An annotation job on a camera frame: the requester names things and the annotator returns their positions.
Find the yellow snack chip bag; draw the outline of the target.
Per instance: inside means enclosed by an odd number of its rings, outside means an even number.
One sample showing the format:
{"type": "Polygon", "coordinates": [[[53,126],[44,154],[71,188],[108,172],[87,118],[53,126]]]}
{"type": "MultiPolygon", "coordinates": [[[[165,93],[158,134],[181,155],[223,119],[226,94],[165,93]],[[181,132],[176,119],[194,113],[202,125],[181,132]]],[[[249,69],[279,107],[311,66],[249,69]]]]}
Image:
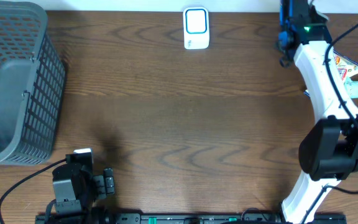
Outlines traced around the yellow snack chip bag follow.
{"type": "Polygon", "coordinates": [[[358,75],[358,63],[334,50],[334,58],[337,70],[344,84],[346,78],[358,75]]]}

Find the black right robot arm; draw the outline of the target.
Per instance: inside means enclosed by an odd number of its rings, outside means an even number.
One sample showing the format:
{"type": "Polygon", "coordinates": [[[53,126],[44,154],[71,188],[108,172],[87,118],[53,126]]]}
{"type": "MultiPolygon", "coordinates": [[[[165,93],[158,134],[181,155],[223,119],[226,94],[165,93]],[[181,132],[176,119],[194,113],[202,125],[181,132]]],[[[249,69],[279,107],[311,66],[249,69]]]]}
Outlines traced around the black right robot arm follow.
{"type": "Polygon", "coordinates": [[[358,195],[358,107],[348,95],[334,58],[328,17],[308,0],[281,0],[277,47],[280,64],[299,69],[313,106],[314,127],[302,140],[300,176],[281,202],[284,223],[312,223],[331,190],[358,195]]]}

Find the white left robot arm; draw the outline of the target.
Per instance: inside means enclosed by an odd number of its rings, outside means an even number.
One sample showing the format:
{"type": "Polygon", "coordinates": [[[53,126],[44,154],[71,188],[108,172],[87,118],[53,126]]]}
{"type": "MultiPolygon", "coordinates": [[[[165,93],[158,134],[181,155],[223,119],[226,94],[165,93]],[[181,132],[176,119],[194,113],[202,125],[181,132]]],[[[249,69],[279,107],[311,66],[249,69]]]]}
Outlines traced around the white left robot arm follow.
{"type": "Polygon", "coordinates": [[[53,170],[55,199],[46,208],[45,215],[36,217],[36,223],[113,224],[114,215],[104,207],[95,207],[97,200],[115,194],[111,168],[101,175],[93,175],[90,168],[79,163],[67,163],[53,170]]]}

